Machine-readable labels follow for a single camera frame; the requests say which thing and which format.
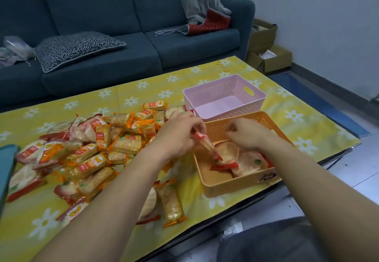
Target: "pillow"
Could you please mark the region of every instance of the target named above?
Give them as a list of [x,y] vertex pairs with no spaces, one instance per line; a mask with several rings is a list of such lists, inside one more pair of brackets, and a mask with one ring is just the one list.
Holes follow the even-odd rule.
[[49,73],[64,64],[86,55],[118,49],[126,43],[98,32],[81,32],[72,35],[44,39],[35,48],[44,73]]

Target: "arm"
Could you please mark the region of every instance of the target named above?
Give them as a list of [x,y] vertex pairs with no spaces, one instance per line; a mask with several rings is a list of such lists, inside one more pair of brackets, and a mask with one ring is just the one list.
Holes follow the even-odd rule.
[[32,261],[119,261],[160,170],[195,144],[190,134],[195,125],[205,131],[191,112],[172,113],[155,140]]
[[336,260],[379,257],[378,205],[257,122],[238,119],[229,129],[230,140],[271,160]]
[[232,11],[231,29],[239,30],[239,55],[245,61],[248,52],[251,28],[253,26],[255,5],[250,0],[220,0],[225,8]]

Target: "coffee table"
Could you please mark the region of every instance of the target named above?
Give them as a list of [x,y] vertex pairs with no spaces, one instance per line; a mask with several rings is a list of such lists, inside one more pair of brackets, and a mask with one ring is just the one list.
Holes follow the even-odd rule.
[[[114,111],[140,111],[144,102],[158,99],[166,99],[169,106],[181,105],[184,88],[231,74],[241,75],[267,94],[262,110],[271,116],[301,151],[316,161],[328,161],[360,142],[251,66],[236,57],[229,57],[173,73],[1,113],[0,146],[10,143],[24,146],[36,140],[54,124],[73,120],[76,113],[90,117],[99,112],[111,114]],[[151,257],[283,187],[280,179],[275,179],[239,192],[208,199],[202,195],[191,154],[180,159],[167,174],[161,173],[159,176],[162,180],[172,177],[177,178],[179,196],[189,219],[165,229],[162,229],[162,221],[136,226],[126,246],[123,261]],[[0,220],[0,253],[5,261],[29,261],[62,228],[55,218],[68,206],[53,193],[58,184],[56,177],[49,175],[47,180],[48,184],[5,205]]]

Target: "gray baseboard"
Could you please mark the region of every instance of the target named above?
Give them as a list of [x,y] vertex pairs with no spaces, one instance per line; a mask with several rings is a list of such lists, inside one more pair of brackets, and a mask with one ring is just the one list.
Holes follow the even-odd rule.
[[346,101],[357,109],[367,113],[368,115],[379,119],[379,105],[376,101],[369,101],[326,78],[310,71],[298,65],[297,63],[292,63],[290,70],[296,73],[298,76],[306,79],[307,81],[323,88],[324,90],[330,92],[336,97]]

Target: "forearm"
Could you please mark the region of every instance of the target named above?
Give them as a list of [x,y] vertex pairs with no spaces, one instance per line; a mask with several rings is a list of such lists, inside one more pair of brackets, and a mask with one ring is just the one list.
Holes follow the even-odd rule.
[[151,147],[134,160],[34,261],[118,261],[164,161]]
[[330,252],[340,261],[379,257],[379,206],[284,140],[262,152],[300,205]]

